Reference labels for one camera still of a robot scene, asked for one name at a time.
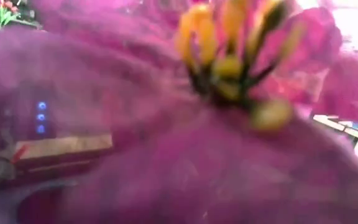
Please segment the blue led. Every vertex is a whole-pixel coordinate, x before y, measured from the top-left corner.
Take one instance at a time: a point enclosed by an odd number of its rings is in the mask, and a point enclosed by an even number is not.
[[[38,134],[43,134],[45,133],[45,127],[43,125],[38,125],[37,127],[37,133]]]
[[[47,109],[47,104],[45,102],[39,102],[38,103],[38,109],[40,109],[40,110]]]
[[[45,121],[45,115],[43,115],[43,114],[38,114],[38,115],[37,115],[37,120],[39,120],[39,121]]]

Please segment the red stripe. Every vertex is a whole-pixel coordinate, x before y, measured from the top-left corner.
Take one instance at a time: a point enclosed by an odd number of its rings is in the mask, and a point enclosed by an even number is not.
[[[20,158],[23,156],[23,154],[26,152],[26,150],[28,149],[27,145],[22,146],[14,155],[12,158],[11,163],[16,163],[17,161],[20,160]]]

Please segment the blue light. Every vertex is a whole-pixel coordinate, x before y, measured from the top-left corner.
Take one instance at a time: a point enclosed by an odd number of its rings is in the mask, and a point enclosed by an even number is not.
[[[39,102],[38,103],[38,109],[40,109],[40,110],[47,109],[47,104],[45,102]]]
[[[37,133],[38,134],[43,134],[45,133],[45,127],[43,125],[38,125],[37,127]]]
[[[43,115],[43,114],[38,114],[38,115],[37,115],[37,120],[39,120],[39,121],[45,121],[45,115]]]
[[[352,128],[358,129],[358,123],[353,122]]]

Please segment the green leaf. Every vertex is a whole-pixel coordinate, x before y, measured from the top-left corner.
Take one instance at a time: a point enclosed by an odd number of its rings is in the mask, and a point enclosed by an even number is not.
[[[2,23],[2,25],[3,26],[6,26],[9,22],[11,22],[12,20],[14,20],[14,19],[17,19],[17,17],[19,17],[19,13],[17,13],[17,14],[11,14],[11,16],[9,16],[8,18],[6,18],[5,20],[4,20],[4,22]]]
[[[7,18],[12,16],[12,12],[5,12],[5,14],[2,15],[2,21],[5,21]]]
[[[22,21],[22,20],[18,20],[18,19],[13,19],[12,22],[17,22],[23,25],[28,25],[28,26],[35,26],[38,27],[38,25],[34,22],[27,22],[27,21]]]
[[[2,21],[4,14],[7,12],[5,7],[0,6],[0,21]]]

